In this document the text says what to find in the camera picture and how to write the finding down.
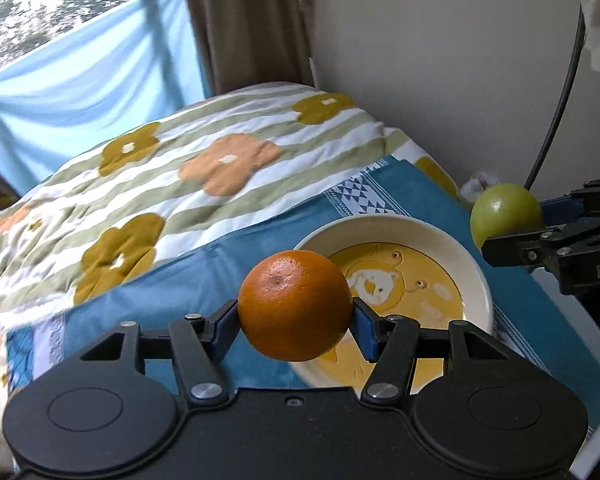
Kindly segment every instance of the white bowl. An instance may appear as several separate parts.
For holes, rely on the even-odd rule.
[[[366,243],[398,244],[436,261],[456,284],[462,299],[462,318],[488,333],[493,331],[491,293],[480,267],[453,237],[421,220],[393,214],[363,214],[331,222],[304,238],[296,249],[331,256]],[[296,372],[316,387],[339,386],[313,362],[293,363]]]

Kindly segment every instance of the green apple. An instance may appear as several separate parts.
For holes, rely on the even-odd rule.
[[[482,193],[471,211],[471,235],[480,249],[490,236],[537,231],[544,227],[540,204],[517,184],[497,184]]]

